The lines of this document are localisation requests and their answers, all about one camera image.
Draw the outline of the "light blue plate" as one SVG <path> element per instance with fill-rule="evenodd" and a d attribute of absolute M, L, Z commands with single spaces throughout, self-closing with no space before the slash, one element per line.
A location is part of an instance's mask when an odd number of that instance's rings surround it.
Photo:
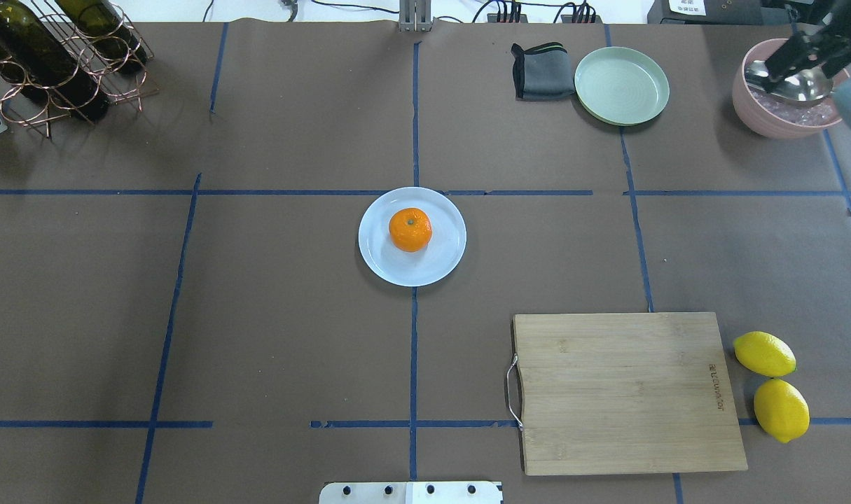
<path fill-rule="evenodd" d="M 403 251 L 390 238 L 390 218 L 416 208 L 431 221 L 432 238 L 416 252 Z M 440 192 L 422 186 L 397 188 L 377 198 L 362 214 L 358 245 L 365 264 L 381 279 L 403 287 L 440 281 L 457 267 L 466 251 L 466 221 Z"/>

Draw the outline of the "orange fruit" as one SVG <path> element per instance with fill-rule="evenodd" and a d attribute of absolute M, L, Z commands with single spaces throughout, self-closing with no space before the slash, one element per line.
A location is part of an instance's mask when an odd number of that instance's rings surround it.
<path fill-rule="evenodd" d="M 419 208 L 401 209 L 389 219 L 389 238 L 403 252 L 416 253 L 426 248 L 433 235 L 428 214 Z"/>

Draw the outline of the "light green plate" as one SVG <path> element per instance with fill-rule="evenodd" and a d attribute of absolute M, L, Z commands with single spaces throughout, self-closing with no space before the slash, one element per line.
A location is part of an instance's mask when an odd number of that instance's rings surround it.
<path fill-rule="evenodd" d="M 593 117 L 632 127 L 658 117 L 668 105 L 670 83 L 651 57 L 632 48 L 598 48 L 579 61 L 576 96 Z"/>

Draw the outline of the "dark grey folded cloth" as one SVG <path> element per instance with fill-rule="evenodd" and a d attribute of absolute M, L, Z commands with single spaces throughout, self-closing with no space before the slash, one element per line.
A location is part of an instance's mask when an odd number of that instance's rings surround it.
<path fill-rule="evenodd" d="M 511 53 L 517 100 L 546 102 L 576 94 L 572 59 L 562 43 L 554 41 L 528 49 L 515 43 Z"/>

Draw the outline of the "wooden cutting board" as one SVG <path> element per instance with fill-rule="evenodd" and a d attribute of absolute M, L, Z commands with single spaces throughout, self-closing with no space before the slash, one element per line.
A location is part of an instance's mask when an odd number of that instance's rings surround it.
<path fill-rule="evenodd" d="M 517 314 L 524 473 L 748 469 L 713 312 Z"/>

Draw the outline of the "black desktop computer box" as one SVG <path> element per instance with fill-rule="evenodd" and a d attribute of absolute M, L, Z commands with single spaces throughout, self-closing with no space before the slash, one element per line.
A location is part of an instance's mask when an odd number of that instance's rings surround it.
<path fill-rule="evenodd" d="M 653 1 L 649 25 L 790 25 L 794 16 L 781 1 Z"/>

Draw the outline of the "pink bowl with ice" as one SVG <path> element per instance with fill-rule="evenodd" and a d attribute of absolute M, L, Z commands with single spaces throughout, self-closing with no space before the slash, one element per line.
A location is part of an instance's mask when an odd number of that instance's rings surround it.
<path fill-rule="evenodd" d="M 743 74 L 748 64 L 766 60 L 785 41 L 786 38 L 766 39 L 743 55 L 731 86 L 731 102 L 737 118 L 751 131 L 771 139 L 800 139 L 843 123 L 843 115 L 832 98 L 812 106 L 789 104 L 745 82 Z"/>

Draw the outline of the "yellow lemon near board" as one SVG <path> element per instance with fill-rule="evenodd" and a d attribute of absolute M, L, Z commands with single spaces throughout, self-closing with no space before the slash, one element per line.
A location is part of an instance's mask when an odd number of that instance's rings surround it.
<path fill-rule="evenodd" d="M 799 390 L 781 379 L 769 379 L 753 395 L 759 427 L 782 444 L 803 437 L 810 427 L 810 409 Z"/>

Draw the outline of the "dark wine bottle rear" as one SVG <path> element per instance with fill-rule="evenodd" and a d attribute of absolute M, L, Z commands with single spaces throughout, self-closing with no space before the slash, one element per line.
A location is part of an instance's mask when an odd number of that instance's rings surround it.
<path fill-rule="evenodd" d="M 111 2 L 57 1 L 56 4 L 115 71 L 134 76 L 144 70 L 148 60 L 146 49 Z"/>

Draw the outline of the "dark wine bottle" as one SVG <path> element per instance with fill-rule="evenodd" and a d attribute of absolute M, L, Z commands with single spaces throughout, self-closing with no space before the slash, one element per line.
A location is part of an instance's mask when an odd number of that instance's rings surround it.
<path fill-rule="evenodd" d="M 0 46 L 58 108 L 92 123 L 107 115 L 109 100 L 97 80 L 22 2 L 0 1 Z"/>
<path fill-rule="evenodd" d="M 111 2 L 57 1 L 56 4 L 115 71 L 134 76 L 144 70 L 148 60 L 146 49 Z"/>

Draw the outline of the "metal ice scoop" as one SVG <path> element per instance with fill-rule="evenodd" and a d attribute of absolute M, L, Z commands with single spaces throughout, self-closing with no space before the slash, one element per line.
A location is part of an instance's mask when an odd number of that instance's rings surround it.
<path fill-rule="evenodd" d="M 834 89 L 833 78 L 826 77 L 819 67 L 800 70 L 773 82 L 765 62 L 753 60 L 743 71 L 743 78 L 749 88 L 798 106 L 817 105 L 829 98 Z"/>

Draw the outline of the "dark wine bottle front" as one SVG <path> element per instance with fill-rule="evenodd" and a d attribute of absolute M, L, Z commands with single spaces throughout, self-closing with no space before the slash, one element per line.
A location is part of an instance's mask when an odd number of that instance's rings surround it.
<path fill-rule="evenodd" d="M 58 108 L 92 123 L 107 115 L 109 100 L 97 80 L 22 2 L 0 1 L 0 46 Z"/>

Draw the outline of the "aluminium frame post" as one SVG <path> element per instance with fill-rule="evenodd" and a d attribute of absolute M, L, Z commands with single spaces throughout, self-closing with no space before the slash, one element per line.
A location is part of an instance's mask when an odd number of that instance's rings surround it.
<path fill-rule="evenodd" d="M 434 28 L 432 0 L 400 0 L 399 31 L 430 32 Z"/>

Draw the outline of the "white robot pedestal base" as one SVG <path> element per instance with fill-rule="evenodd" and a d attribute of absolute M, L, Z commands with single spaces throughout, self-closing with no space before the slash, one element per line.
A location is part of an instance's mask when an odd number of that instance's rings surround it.
<path fill-rule="evenodd" d="M 332 482 L 319 503 L 503 503 L 501 482 Z"/>

